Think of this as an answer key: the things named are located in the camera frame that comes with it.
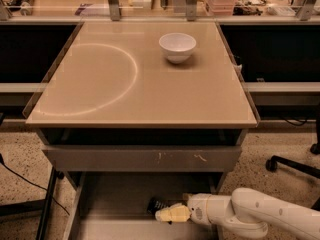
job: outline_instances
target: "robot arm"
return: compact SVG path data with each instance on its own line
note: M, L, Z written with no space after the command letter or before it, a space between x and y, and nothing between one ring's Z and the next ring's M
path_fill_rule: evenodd
M157 220L174 222L177 221L175 218L183 216L178 221L190 218L198 224L217 224L239 236L253 239L266 236L267 223L270 223L300 239L320 239L320 212L253 189L238 188L231 196L196 194L189 198L187 206L178 204L172 207L171 211L171 207L158 211Z

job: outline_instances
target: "table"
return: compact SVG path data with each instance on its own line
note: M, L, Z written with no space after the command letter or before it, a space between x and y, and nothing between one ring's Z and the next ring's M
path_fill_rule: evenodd
M197 40L182 64L162 56L169 32ZM77 189L65 239L212 238L144 207L219 191L258 124L247 97L213 20L85 22L26 121Z

